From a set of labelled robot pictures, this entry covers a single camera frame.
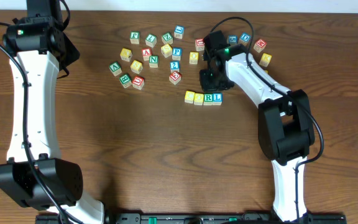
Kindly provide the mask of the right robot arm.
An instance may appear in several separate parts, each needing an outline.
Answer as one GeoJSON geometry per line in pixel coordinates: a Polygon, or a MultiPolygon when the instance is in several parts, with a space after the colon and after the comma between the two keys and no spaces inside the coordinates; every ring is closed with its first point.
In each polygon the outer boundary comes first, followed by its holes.
{"type": "Polygon", "coordinates": [[[208,67],[200,71],[202,90],[212,93],[238,85],[256,105],[259,145],[273,167],[274,214],[283,222],[299,220],[306,214],[302,165],[314,144],[307,94],[277,83],[244,45],[230,45],[220,30],[203,42],[208,67]]]}

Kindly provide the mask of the green R letter block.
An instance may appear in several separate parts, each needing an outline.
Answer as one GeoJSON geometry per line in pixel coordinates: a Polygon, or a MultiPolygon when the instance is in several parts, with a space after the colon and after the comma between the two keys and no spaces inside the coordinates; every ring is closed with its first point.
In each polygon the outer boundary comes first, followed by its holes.
{"type": "Polygon", "coordinates": [[[205,106],[213,104],[213,94],[204,94],[203,104],[205,106]]]}

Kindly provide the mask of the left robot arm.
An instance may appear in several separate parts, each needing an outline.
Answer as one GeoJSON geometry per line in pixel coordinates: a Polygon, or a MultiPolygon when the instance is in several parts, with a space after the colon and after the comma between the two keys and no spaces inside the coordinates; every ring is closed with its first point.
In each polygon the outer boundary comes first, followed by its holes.
{"type": "Polygon", "coordinates": [[[83,188],[78,164],[62,159],[55,127],[55,87],[79,51],[65,35],[61,0],[27,1],[27,16],[8,25],[0,49],[14,80],[14,120],[0,189],[16,204],[48,212],[37,223],[107,223],[104,204],[83,188]]]}

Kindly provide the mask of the yellow C letter block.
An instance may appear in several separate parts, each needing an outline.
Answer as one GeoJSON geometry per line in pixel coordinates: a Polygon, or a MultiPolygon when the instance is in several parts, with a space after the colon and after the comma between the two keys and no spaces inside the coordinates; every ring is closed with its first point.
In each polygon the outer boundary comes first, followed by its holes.
{"type": "Polygon", "coordinates": [[[185,93],[185,103],[193,104],[195,99],[195,92],[193,91],[186,91],[185,93]]]}

